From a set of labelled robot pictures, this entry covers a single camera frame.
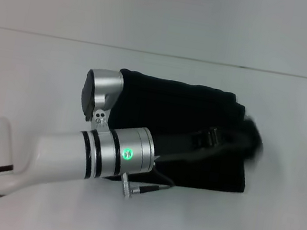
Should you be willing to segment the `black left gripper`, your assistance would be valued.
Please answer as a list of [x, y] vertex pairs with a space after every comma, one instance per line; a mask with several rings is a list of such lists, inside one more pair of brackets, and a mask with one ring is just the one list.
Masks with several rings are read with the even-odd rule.
[[153, 135], [155, 162], [186, 160], [203, 148], [216, 148], [226, 144], [221, 129], [211, 127], [193, 134]]

